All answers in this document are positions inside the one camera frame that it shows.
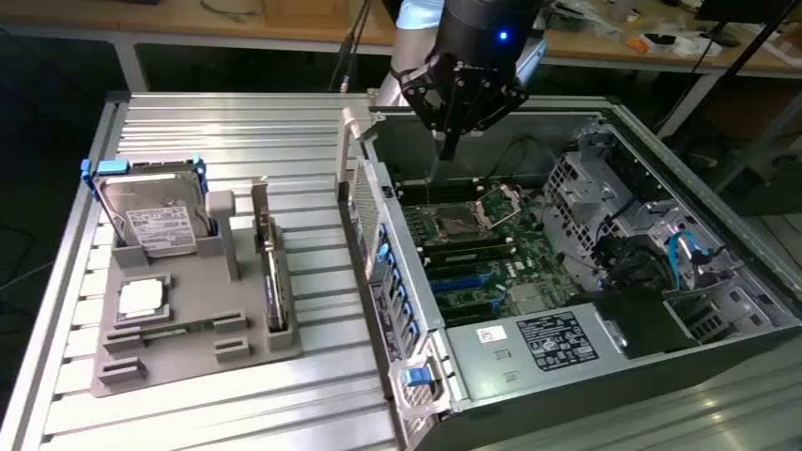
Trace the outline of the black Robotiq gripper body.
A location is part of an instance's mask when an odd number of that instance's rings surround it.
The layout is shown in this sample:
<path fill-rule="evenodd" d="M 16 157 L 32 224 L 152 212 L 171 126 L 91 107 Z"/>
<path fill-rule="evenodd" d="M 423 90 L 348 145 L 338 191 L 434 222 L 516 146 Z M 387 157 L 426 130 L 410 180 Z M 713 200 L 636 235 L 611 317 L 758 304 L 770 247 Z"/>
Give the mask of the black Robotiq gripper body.
<path fill-rule="evenodd" d="M 522 87 L 518 60 L 531 39 L 540 1 L 447 1 L 431 51 L 440 94 Z"/>

